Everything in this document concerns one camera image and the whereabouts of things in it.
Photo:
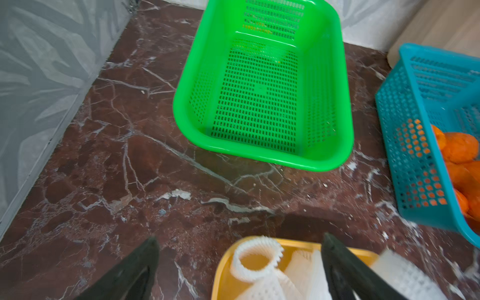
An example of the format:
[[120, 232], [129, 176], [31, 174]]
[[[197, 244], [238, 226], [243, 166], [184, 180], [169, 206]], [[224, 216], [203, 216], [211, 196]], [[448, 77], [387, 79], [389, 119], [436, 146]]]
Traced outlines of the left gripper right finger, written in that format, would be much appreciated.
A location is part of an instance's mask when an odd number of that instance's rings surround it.
[[405, 299], [330, 233], [324, 234], [321, 257], [332, 299]]

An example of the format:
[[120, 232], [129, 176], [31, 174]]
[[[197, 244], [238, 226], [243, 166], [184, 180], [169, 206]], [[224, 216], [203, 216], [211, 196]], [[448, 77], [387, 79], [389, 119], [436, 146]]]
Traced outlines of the netted orange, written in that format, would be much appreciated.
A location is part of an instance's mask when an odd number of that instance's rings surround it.
[[437, 145], [445, 161], [463, 164], [474, 161], [480, 152], [480, 142], [462, 132], [442, 132], [432, 125]]

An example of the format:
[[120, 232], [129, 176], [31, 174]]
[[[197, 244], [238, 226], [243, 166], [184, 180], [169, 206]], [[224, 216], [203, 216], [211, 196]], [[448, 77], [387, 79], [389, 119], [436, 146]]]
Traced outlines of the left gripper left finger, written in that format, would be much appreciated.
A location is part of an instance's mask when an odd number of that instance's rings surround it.
[[131, 254], [110, 269], [78, 300], [148, 300], [160, 259], [160, 245], [147, 238]]

